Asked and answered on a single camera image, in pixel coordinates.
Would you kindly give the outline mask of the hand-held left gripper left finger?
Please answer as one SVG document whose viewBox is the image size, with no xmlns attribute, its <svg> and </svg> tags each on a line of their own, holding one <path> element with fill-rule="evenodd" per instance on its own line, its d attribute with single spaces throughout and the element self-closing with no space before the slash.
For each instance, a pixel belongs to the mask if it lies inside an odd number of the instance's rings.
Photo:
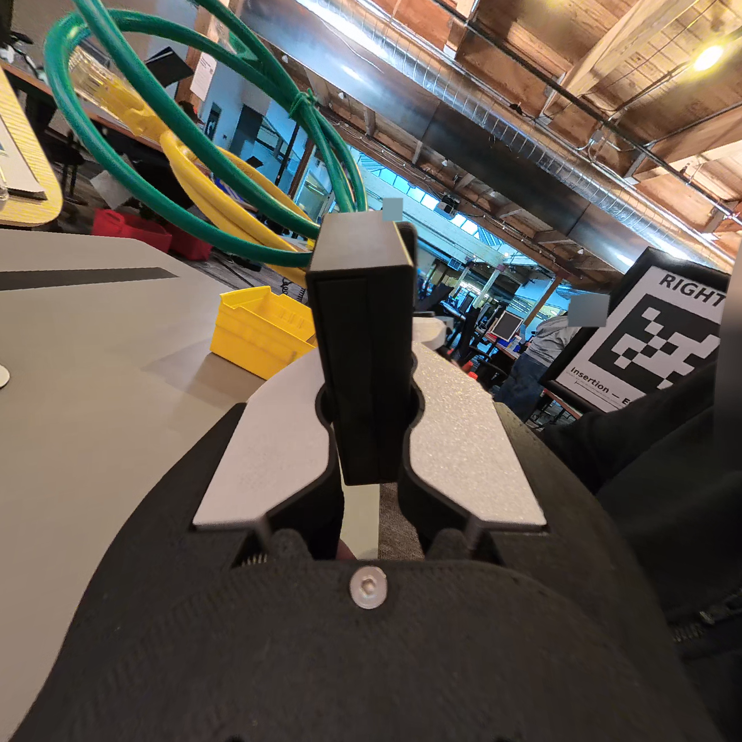
<svg viewBox="0 0 742 742">
<path fill-rule="evenodd" d="M 194 528 L 315 533 L 342 520 L 335 437 L 320 405 L 324 379 L 314 349 L 248 399 L 194 515 Z"/>
</svg>

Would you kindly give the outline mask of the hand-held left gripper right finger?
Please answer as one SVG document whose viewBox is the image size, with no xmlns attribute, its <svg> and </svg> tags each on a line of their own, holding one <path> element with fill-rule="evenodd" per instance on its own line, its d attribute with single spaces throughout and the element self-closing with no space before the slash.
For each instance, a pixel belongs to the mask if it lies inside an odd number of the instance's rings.
<svg viewBox="0 0 742 742">
<path fill-rule="evenodd" d="M 461 532 L 542 534 L 548 522 L 491 396 L 457 366 L 412 344 L 416 413 L 403 437 L 398 504 L 422 542 Z"/>
</svg>

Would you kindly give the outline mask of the black network switch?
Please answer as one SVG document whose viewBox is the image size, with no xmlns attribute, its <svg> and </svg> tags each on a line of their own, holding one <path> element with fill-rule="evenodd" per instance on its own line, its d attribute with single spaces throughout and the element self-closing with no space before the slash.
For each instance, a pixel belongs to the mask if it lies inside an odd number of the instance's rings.
<svg viewBox="0 0 742 742">
<path fill-rule="evenodd" d="M 398 224 L 381 211 L 329 214 L 306 279 L 343 478 L 394 482 L 413 409 L 416 279 Z"/>
</svg>

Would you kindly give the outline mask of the yellow plastic bin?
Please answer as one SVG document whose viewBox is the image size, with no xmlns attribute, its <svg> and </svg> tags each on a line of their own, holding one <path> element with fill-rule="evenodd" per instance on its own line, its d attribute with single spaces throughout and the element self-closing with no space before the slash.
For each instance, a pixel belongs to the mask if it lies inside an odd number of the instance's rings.
<svg viewBox="0 0 742 742">
<path fill-rule="evenodd" d="M 317 347 L 311 309 L 269 286 L 220 295 L 210 350 L 264 380 Z"/>
</svg>

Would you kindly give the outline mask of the computer monitor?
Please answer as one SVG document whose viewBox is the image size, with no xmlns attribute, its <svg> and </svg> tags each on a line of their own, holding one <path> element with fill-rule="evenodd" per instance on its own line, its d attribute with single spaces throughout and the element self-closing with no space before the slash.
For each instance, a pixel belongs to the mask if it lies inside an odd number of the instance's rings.
<svg viewBox="0 0 742 742">
<path fill-rule="evenodd" d="M 509 342 L 518 332 L 523 322 L 523 318 L 511 311 L 505 310 L 487 330 L 487 337 L 490 339 L 503 340 Z"/>
</svg>

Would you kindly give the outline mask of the black and white tag sign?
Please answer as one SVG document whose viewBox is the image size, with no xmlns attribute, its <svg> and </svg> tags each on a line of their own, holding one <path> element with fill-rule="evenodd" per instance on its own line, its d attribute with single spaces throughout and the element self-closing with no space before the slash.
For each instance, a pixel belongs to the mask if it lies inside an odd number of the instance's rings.
<svg viewBox="0 0 742 742">
<path fill-rule="evenodd" d="M 609 413 L 718 359 L 730 275 L 648 247 L 541 379 L 580 413 Z"/>
</svg>

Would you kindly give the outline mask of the person's black jacket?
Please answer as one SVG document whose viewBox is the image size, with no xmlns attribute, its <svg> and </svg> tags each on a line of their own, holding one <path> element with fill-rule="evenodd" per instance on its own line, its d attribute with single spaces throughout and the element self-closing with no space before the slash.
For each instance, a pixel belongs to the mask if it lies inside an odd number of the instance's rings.
<svg viewBox="0 0 742 742">
<path fill-rule="evenodd" d="M 715 725 L 740 740 L 740 460 L 715 446 L 715 381 L 711 362 L 539 437 L 614 520 Z"/>
</svg>

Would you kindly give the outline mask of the red plastic bin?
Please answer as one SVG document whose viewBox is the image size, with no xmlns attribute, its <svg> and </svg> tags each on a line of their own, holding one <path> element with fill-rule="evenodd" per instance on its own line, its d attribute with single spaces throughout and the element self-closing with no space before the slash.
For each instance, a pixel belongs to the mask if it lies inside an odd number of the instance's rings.
<svg viewBox="0 0 742 742">
<path fill-rule="evenodd" d="M 111 209 L 96 210 L 91 233 L 98 237 L 138 240 L 164 253 L 172 245 L 172 234 L 160 224 Z"/>
<path fill-rule="evenodd" d="M 171 243 L 168 249 L 170 255 L 182 257 L 192 262 L 208 261 L 212 250 L 209 243 L 190 235 L 187 231 L 171 223 L 166 223 L 163 228 L 171 235 Z"/>
</svg>

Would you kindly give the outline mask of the black tape strip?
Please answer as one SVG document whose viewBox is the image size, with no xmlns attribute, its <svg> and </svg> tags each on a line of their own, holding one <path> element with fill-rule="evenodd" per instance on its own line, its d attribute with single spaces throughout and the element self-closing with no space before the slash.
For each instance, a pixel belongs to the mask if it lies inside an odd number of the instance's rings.
<svg viewBox="0 0 742 742">
<path fill-rule="evenodd" d="M 1 291 L 10 292 L 174 278 L 177 278 L 177 275 L 161 267 L 12 271 L 1 272 Z"/>
</svg>

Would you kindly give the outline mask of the white paper notice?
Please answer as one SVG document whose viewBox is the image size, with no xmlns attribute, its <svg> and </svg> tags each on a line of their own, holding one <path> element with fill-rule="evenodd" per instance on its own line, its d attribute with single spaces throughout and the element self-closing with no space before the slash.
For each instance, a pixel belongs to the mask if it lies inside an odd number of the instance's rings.
<svg viewBox="0 0 742 742">
<path fill-rule="evenodd" d="M 196 70 L 190 83 L 190 92 L 201 101 L 205 101 L 217 68 L 217 60 L 208 53 L 201 53 Z"/>
</svg>

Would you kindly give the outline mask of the black tilted panel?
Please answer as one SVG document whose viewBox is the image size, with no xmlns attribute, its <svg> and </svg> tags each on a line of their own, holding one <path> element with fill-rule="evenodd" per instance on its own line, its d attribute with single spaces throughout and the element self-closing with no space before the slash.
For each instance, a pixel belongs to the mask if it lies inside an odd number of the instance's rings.
<svg viewBox="0 0 742 742">
<path fill-rule="evenodd" d="M 153 54 L 145 66 L 163 88 L 180 83 L 194 75 L 190 67 L 170 46 Z"/>
</svg>

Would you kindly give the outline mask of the metal air duct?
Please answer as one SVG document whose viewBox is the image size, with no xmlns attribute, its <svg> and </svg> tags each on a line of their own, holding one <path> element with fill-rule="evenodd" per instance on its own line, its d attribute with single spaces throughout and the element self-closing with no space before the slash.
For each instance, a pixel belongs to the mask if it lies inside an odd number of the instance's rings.
<svg viewBox="0 0 742 742">
<path fill-rule="evenodd" d="M 372 2 L 245 2 L 242 19 L 612 268 L 625 272 L 648 246 L 733 267 L 722 248 L 517 114 Z"/>
</svg>

